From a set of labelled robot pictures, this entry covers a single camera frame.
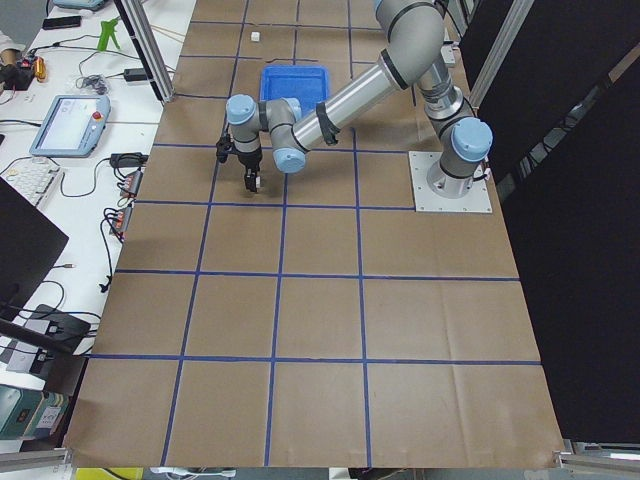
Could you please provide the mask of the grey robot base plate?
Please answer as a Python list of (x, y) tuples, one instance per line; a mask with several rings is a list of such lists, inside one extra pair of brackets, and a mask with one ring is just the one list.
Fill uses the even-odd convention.
[(448, 176), (440, 165), (441, 152), (408, 153), (415, 210), (437, 214), (491, 214), (493, 212), (480, 165), (466, 179)]

